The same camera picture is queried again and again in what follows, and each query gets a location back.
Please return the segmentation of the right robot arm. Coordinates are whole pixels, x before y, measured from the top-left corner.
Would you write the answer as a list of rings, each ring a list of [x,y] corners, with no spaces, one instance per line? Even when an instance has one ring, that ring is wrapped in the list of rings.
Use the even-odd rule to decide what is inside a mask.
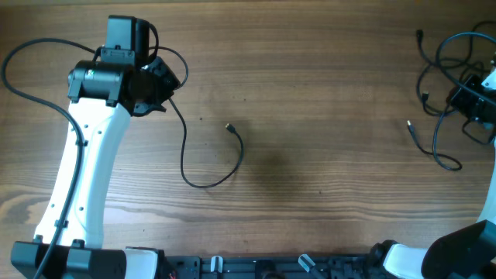
[[[447,103],[467,118],[462,126],[476,122],[495,128],[495,73],[485,79],[472,75],[464,82],[488,101],[465,89],[454,89]],[[495,176],[484,207],[473,225],[437,239],[428,249],[413,248],[395,241],[373,246],[366,257],[368,277],[386,278],[494,278],[495,277]]]

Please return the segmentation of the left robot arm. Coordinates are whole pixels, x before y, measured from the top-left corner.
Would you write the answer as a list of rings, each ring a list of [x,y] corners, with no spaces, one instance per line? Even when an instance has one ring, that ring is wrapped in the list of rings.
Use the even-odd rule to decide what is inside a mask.
[[[112,15],[104,45],[68,75],[64,153],[49,205],[29,242],[17,241],[12,265],[27,278],[165,278],[161,250],[103,247],[103,217],[119,144],[132,117],[163,109],[179,80],[150,45],[156,28]]]

